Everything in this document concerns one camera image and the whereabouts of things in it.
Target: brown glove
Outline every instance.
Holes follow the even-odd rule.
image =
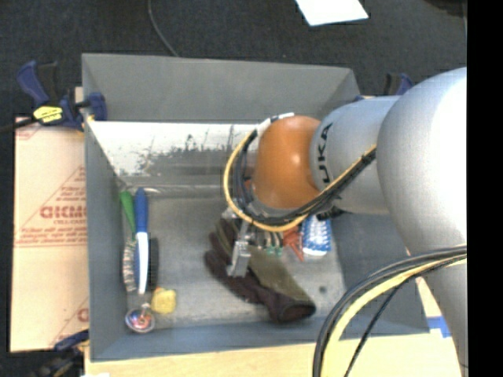
[[[251,303],[262,303],[270,319],[277,323],[300,320],[311,316],[316,306],[307,293],[295,282],[278,258],[254,246],[245,276],[228,276],[232,249],[237,238],[236,225],[220,219],[209,240],[211,250],[204,260],[211,273],[231,291]]]

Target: black wire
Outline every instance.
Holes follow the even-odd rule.
[[[389,266],[386,266],[381,270],[370,274],[359,284],[354,285],[336,303],[330,314],[325,319],[323,326],[321,327],[316,343],[316,349],[314,351],[313,376],[318,377],[321,374],[321,362],[330,334],[332,333],[333,327],[336,324],[340,314],[353,302],[353,298],[359,297],[360,295],[371,289],[373,286],[378,285],[381,281],[392,278],[399,273],[403,273],[419,265],[428,264],[431,261],[441,261],[443,259],[446,260],[445,262],[448,262],[452,261],[456,257],[462,259],[466,257],[466,253],[466,246],[461,246],[417,254],[398,262],[394,262]]]
[[[157,35],[159,36],[161,42],[164,44],[164,47],[171,53],[171,55],[175,57],[179,57],[178,53],[173,49],[171,44],[166,40],[164,37],[163,33],[159,29],[159,26],[157,25],[156,19],[154,18],[154,14],[152,11],[152,0],[147,0],[147,8],[149,12],[149,18],[150,22],[152,23],[152,26],[154,27],[154,30],[156,31]]]
[[[351,358],[351,361],[349,363],[349,365],[347,366],[347,370],[346,372],[344,373],[344,377],[348,377],[349,376],[349,373],[351,372],[351,369],[353,368],[354,366],[354,363],[356,362],[356,360],[358,359],[358,356],[360,354],[360,352],[362,351],[363,349],[363,346],[366,344],[367,342],[367,339],[369,338],[370,336],[370,332],[372,331],[372,329],[374,328],[374,325],[376,324],[376,322],[379,320],[380,316],[382,315],[382,313],[384,312],[384,310],[387,308],[387,305],[391,302],[391,300],[394,298],[394,296],[396,295],[396,293],[407,283],[409,282],[410,280],[412,279],[416,279],[416,278],[419,278],[420,276],[424,276],[425,274],[427,273],[430,273],[432,271],[435,271],[437,269],[440,269],[440,268],[444,268],[448,265],[451,265],[455,262],[458,262],[460,261],[461,259],[453,259],[453,260],[448,260],[446,262],[443,262],[442,264],[439,264],[439,265],[433,265],[431,268],[428,268],[426,269],[425,271],[422,271],[420,273],[418,273],[417,275],[412,275],[412,276],[409,276],[408,278],[406,278],[403,282],[401,282],[398,286],[394,287],[393,288],[393,291],[388,295],[388,297],[384,300],[384,302],[381,304],[380,308],[377,310],[377,312],[374,314],[373,318],[371,319],[371,321],[369,322],[369,325],[367,325],[367,328],[366,330],[364,331],[362,337],[360,338],[360,342],[358,343],[358,346],[356,348],[356,350],[354,351],[353,353],[353,357]]]
[[[328,210],[329,204],[335,198],[337,198],[342,190],[344,190],[354,180],[354,178],[356,178],[356,176],[358,176],[358,174],[376,158],[375,154],[376,149],[373,149],[369,154],[367,154],[367,156],[365,156],[362,162],[355,169],[353,169],[353,172],[350,175],[343,178],[343,180],[332,186],[329,190],[312,199],[309,203],[306,203],[285,215],[282,215],[280,217],[271,217],[262,216],[260,214],[251,214],[249,211],[247,211],[246,207],[243,207],[242,211],[246,213],[246,215],[254,218],[256,221],[259,221],[266,225],[276,226],[284,225],[291,220],[305,214],[316,214],[322,210]]]
[[[30,124],[36,123],[37,120],[30,118],[30,119],[25,119],[25,120],[20,120],[19,122],[11,123],[11,124],[6,124],[2,127],[0,127],[0,134],[6,134],[6,133],[11,133],[16,129],[19,129],[24,126],[29,126]]]
[[[344,373],[344,377],[348,377],[349,376],[349,373],[351,372],[351,369],[353,368],[354,366],[354,363],[356,363],[356,360],[360,354],[360,352],[362,351],[363,349],[363,346],[366,344],[367,342],[367,339],[369,338],[370,336],[370,332],[372,331],[372,329],[374,328],[374,325],[376,324],[376,322],[379,320],[381,314],[384,312],[384,310],[387,308],[387,305],[391,302],[391,300],[393,299],[393,297],[396,295],[396,293],[400,290],[400,288],[402,287],[402,285],[405,283],[405,281],[403,281],[401,284],[399,284],[397,287],[395,287],[393,289],[393,291],[388,295],[388,297],[384,300],[383,304],[380,306],[379,310],[377,310],[377,312],[374,314],[373,318],[371,319],[371,321],[369,322],[369,325],[367,326],[365,332],[363,333],[362,337],[360,338],[360,342],[358,343],[358,346],[356,347],[356,350],[354,351],[353,353],[353,357],[351,358],[351,361],[349,363],[349,365],[347,366],[347,370],[346,372]]]

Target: blue clamp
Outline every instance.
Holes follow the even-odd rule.
[[[83,102],[76,103],[70,95],[58,98],[53,80],[56,64],[38,66],[29,61],[17,72],[21,89],[33,98],[33,118],[43,126],[65,126],[83,131],[81,108],[90,108],[95,120],[107,119],[107,106],[101,93],[91,93]]]

